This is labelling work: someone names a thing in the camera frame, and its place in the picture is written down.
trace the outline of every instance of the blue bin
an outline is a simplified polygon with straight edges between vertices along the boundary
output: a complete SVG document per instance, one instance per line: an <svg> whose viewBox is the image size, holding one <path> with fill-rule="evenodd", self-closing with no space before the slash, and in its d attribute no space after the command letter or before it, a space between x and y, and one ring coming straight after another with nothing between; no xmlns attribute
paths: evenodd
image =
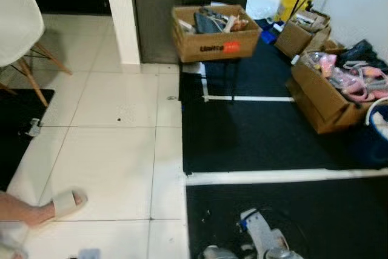
<svg viewBox="0 0 388 259"><path fill-rule="evenodd" d="M360 130L351 146L351 151L361 164L377 168L388 163L388 140L377 131L372 121L375 112L379 112L385 120L388 120L388 105L378 105L384 100L388 98L381 98L371 105L366 116L366 126Z"/></svg>

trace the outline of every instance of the white slipper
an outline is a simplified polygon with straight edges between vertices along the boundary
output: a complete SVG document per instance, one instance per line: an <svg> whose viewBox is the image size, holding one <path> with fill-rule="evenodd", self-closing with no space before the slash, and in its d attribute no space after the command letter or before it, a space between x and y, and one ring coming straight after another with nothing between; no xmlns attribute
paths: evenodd
<svg viewBox="0 0 388 259"><path fill-rule="evenodd" d="M16 255L20 255L23 259L28 258L27 254L24 251L0 242L1 259L13 259Z"/></svg>
<svg viewBox="0 0 388 259"><path fill-rule="evenodd" d="M82 201L79 205L75 203L74 194L79 196ZM72 189L55 196L52 201L55 208L55 217L52 220L58 220L84 207L87 202L87 197L83 191Z"/></svg>

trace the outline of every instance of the wooden chair leg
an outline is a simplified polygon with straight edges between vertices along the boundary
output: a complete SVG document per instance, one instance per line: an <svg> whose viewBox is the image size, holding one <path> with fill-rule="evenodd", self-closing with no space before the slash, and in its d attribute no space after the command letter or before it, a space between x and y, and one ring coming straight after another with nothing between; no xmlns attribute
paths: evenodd
<svg viewBox="0 0 388 259"><path fill-rule="evenodd" d="M24 58L20 58L18 60L20 66L22 67L22 70L23 72L27 75L27 78L28 80L30 81L31 85L32 85L32 88L34 88L37 96L39 97L39 99L42 101L43 105L48 107L48 103L47 103L47 100L45 99L45 97L43 96L43 93L41 92L41 89L39 88L39 85L38 83L36 83L34 77L32 76L31 74L31 71L27 65L27 62L25 61Z"/></svg>
<svg viewBox="0 0 388 259"><path fill-rule="evenodd" d="M0 89L4 89L6 92L12 95L18 95L15 91L10 89L8 86L4 85L3 83L0 83Z"/></svg>
<svg viewBox="0 0 388 259"><path fill-rule="evenodd" d="M40 43L36 43L35 46L40 49L50 60L57 65L61 70L65 71L67 74L72 75L73 72L70 71L62 62L56 59L45 47L43 47Z"/></svg>

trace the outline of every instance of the black mat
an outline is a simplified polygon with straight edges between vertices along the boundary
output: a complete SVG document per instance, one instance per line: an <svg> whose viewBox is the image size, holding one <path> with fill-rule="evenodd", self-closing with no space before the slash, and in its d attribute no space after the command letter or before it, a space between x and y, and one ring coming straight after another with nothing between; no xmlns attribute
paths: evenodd
<svg viewBox="0 0 388 259"><path fill-rule="evenodd" d="M187 187L191 258L211 244L242 258L250 238L236 222L255 207L305 259L385 259L387 189L387 178Z"/></svg>
<svg viewBox="0 0 388 259"><path fill-rule="evenodd" d="M185 103L185 173L366 168L349 150L357 128L318 135L294 103Z"/></svg>
<svg viewBox="0 0 388 259"><path fill-rule="evenodd" d="M231 95L235 65L227 66L225 85L223 63L206 62L205 66L209 95ZM290 96L284 87L290 76L290 59L276 47L259 40L253 56L240 61L235 95Z"/></svg>
<svg viewBox="0 0 388 259"><path fill-rule="evenodd" d="M32 118L43 117L46 108L34 90L15 90L13 96L0 90L0 190L5 191L30 144L31 138L20 135ZM54 90L42 90L48 103Z"/></svg>

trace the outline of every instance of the dark grey wall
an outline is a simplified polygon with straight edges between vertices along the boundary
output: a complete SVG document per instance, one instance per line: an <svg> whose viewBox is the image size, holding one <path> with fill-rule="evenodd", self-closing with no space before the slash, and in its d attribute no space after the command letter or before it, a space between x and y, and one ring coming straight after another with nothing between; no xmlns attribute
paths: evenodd
<svg viewBox="0 0 388 259"><path fill-rule="evenodd" d="M135 0L143 63L178 62L172 41L171 9L180 3L181 0Z"/></svg>

